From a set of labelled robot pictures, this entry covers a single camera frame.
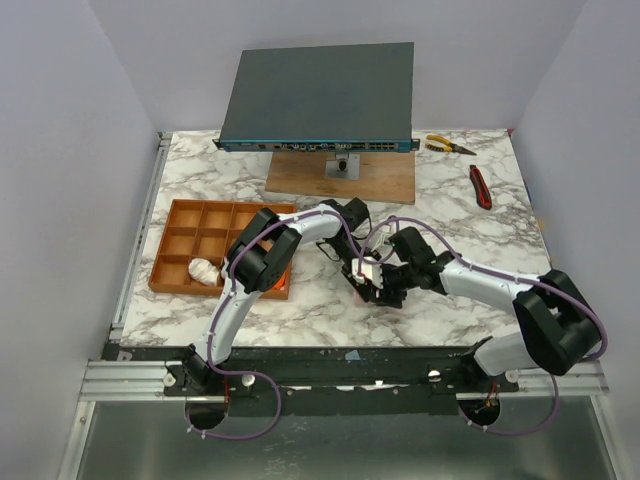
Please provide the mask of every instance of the orange compartment tray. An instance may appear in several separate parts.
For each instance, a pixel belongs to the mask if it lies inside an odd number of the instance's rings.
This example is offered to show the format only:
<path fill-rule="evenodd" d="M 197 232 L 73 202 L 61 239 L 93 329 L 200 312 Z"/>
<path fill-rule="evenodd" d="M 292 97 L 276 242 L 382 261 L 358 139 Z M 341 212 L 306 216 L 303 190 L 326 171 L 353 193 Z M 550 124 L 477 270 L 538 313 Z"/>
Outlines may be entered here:
<path fill-rule="evenodd" d="M 213 286 L 203 285 L 189 276 L 189 262 L 204 258 L 222 267 L 224 256 L 242 230 L 261 208 L 275 213 L 293 213 L 290 203 L 217 202 L 204 200 L 174 200 L 169 219 L 162 233 L 160 248 L 153 264 L 149 288 L 159 293 L 183 293 L 218 297 L 223 280 Z M 268 242 L 260 242 L 269 249 Z M 261 298 L 286 300 L 289 298 L 291 263 L 276 284 Z"/>

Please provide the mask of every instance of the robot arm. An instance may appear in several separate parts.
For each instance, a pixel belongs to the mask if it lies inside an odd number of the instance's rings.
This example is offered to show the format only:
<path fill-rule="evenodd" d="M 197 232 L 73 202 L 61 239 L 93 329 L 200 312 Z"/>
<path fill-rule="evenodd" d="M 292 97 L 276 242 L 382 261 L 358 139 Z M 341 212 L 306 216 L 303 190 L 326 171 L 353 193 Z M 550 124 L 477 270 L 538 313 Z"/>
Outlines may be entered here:
<path fill-rule="evenodd" d="M 340 257 L 343 275 L 365 301 L 401 308 L 407 291 L 418 287 L 465 296 L 514 314 L 520 332 L 489 337 L 472 347 L 474 368 L 482 375 L 536 367 L 562 375 L 600 341 L 597 327 L 569 302 L 535 286 L 482 273 L 481 265 L 469 268 L 450 252 L 436 256 L 413 227 L 390 237 L 401 265 L 368 265 L 360 271 L 350 242 L 357 249 L 361 247 L 349 239 L 345 228 L 351 232 L 368 217 L 367 207 L 359 199 L 345 206 L 329 200 L 312 210 L 289 215 L 278 216 L 268 209 L 258 212 L 227 253 L 223 293 L 209 328 L 195 343 L 196 353 L 214 365 L 225 361 L 247 312 L 260 294 L 280 279 L 298 245 L 320 240 Z M 259 236 L 271 242 L 268 251 L 256 242 Z M 365 252 L 367 257 L 379 259 L 370 251 Z M 235 277 L 231 278 L 234 266 Z M 518 278 L 547 283 L 586 304 L 563 272 L 551 270 L 542 277 Z"/>
<path fill-rule="evenodd" d="M 305 243 L 340 236 L 341 230 L 344 232 L 340 218 L 350 230 L 355 230 L 368 217 L 366 205 L 358 199 L 346 206 L 328 200 L 311 210 L 286 215 L 276 215 L 266 208 L 260 210 L 227 252 L 222 267 L 225 278 L 222 295 L 205 333 L 194 342 L 195 352 L 204 360 L 211 353 L 214 365 L 224 362 L 231 354 L 233 339 L 247 312 L 260 295 L 282 277 L 296 248 Z M 239 285 L 234 288 L 234 282 L 229 278 L 233 260 L 261 232 L 282 221 L 288 222 L 288 225 L 274 229 L 264 238 L 271 242 L 269 251 L 259 244 L 254 245 L 238 262 L 236 282 Z M 213 336 L 211 352 L 207 352 L 209 335 Z"/>

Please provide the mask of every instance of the crumpled white cloth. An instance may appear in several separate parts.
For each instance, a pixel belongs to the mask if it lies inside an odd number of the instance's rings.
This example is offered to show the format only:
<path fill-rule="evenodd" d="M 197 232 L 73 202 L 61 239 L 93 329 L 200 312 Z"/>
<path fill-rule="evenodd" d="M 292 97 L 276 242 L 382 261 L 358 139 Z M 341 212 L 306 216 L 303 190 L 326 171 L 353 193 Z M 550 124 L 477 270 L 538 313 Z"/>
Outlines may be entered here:
<path fill-rule="evenodd" d="M 218 283 L 220 270 L 209 260 L 194 258 L 189 263 L 189 275 L 204 285 L 215 285 Z"/>

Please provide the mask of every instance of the yellow-handled pliers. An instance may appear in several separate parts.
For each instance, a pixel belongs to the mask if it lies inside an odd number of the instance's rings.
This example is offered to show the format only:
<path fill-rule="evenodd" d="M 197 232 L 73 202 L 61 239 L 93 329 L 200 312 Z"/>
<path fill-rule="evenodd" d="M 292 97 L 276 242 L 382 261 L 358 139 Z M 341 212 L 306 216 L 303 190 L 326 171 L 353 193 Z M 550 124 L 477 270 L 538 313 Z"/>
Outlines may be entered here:
<path fill-rule="evenodd" d="M 441 147 L 432 143 L 425 143 L 424 146 L 429 150 L 433 150 L 434 152 L 453 152 L 461 153 L 463 155 L 475 155 L 475 152 L 467 150 L 466 148 L 461 147 L 460 145 L 456 145 L 455 143 L 451 143 L 449 140 L 441 137 L 440 135 L 427 135 L 427 140 L 433 140 L 434 142 L 439 142 L 444 145 L 444 147 Z"/>

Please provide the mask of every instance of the white marble table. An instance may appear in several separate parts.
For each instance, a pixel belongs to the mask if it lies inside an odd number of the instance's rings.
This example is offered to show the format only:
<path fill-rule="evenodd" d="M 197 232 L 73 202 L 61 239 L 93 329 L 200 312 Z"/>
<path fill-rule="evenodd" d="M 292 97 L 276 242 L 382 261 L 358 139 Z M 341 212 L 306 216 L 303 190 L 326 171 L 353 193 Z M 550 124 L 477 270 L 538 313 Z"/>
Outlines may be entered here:
<path fill-rule="evenodd" d="M 427 132 L 416 131 L 424 140 Z M 478 156 L 421 148 L 416 157 L 416 204 L 368 202 L 374 224 L 389 215 L 419 218 L 435 227 L 466 257 L 522 273 L 545 273 L 549 261 L 533 217 L 509 137 L 504 130 L 440 133 Z M 268 193 L 269 153 L 217 151 L 218 132 L 178 132 L 162 175 L 148 236 L 126 311 L 121 344 L 184 346 L 202 332 L 217 298 L 154 293 L 147 285 L 175 198 L 295 202 L 299 209 L 323 197 Z M 468 177 L 478 165 L 491 190 L 491 211 L 475 203 Z M 439 253 L 442 246 L 427 235 Z M 235 345 L 434 346 L 470 345 L 488 334 L 516 330 L 509 315 L 465 298 L 409 292 L 402 310 L 358 306 L 339 266 L 313 244 L 293 260 L 289 300 L 261 300 L 249 312 Z"/>

